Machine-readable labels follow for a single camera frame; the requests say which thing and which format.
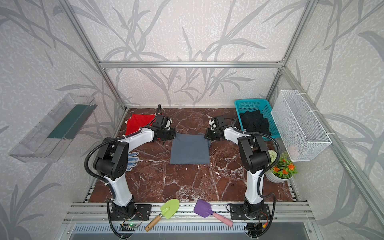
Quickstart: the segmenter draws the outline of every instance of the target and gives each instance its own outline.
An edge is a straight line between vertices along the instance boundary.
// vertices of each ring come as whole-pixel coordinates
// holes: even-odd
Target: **gray folded cloth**
[[[176,133],[170,150],[170,164],[209,164],[211,141],[204,134]]]

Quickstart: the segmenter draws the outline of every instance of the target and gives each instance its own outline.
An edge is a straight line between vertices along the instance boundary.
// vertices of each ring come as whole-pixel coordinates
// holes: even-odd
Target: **pink handle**
[[[213,216],[217,219],[219,219],[220,221],[222,221],[223,223],[227,224],[228,226],[232,227],[233,226],[233,222],[231,220],[229,220],[228,218],[226,217],[223,217],[217,213],[213,213]]]

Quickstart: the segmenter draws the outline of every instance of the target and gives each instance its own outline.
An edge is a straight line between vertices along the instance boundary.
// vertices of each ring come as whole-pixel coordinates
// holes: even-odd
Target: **purple trowel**
[[[227,224],[228,226],[230,226],[230,227],[233,226],[233,222],[231,220],[213,212],[211,205],[202,199],[197,200],[197,203],[196,203],[193,211],[202,217],[207,217],[209,215],[213,215],[215,218],[219,219],[220,221]]]

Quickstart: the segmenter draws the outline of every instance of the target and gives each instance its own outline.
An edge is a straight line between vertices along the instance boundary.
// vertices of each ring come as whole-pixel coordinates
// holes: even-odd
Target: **brown marble tabletop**
[[[176,132],[205,133],[209,119],[224,115],[237,118],[234,108],[165,108],[164,115],[172,119]],[[126,120],[135,114],[154,114],[156,109],[128,110]],[[123,123],[120,135],[124,134]],[[274,149],[272,142],[267,142]],[[183,202],[204,199],[208,202],[242,202],[247,188],[247,172],[241,165],[238,146],[230,141],[214,141],[209,149],[210,164],[169,164],[172,141],[149,142],[136,148],[140,162],[126,172],[127,183],[136,202],[165,202],[176,198]],[[293,201],[287,182],[272,183],[264,177],[263,194],[274,192],[277,201]],[[100,181],[89,199],[105,202],[110,198],[108,187]]]

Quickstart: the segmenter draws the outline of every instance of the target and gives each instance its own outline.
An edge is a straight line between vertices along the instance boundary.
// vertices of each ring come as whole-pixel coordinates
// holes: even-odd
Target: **red towel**
[[[132,117],[127,121],[127,131],[125,131],[125,135],[128,136],[131,133],[137,132],[140,127],[144,127],[148,125],[148,123],[150,123],[154,118],[155,118],[154,114],[152,115],[132,114]]]

